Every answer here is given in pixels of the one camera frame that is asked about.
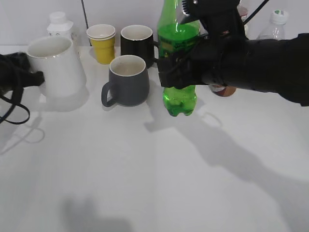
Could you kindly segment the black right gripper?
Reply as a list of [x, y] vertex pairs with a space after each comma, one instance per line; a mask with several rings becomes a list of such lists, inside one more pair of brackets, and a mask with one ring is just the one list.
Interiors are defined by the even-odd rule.
[[225, 35], [216, 41], [208, 36], [199, 36], [196, 43], [187, 50], [172, 52], [158, 60], [158, 74], [162, 87], [183, 89], [192, 85], [208, 85], [203, 76], [213, 78], [220, 72], [221, 60], [229, 47], [237, 48], [249, 39], [240, 35]]

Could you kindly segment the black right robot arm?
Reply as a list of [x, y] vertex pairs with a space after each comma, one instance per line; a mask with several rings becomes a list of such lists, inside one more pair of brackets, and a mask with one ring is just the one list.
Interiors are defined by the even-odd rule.
[[248, 40], [226, 36], [198, 40], [187, 52], [158, 60], [163, 87], [232, 86], [279, 94], [301, 106], [309, 104], [309, 36], [290, 40]]

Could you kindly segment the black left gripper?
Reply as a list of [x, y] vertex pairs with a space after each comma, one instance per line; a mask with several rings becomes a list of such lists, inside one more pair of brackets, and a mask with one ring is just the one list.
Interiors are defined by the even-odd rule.
[[29, 60], [26, 53], [16, 52], [0, 55], [0, 95], [5, 95], [17, 85], [17, 71], [21, 75], [22, 87], [39, 87], [45, 82], [41, 71], [31, 73]]

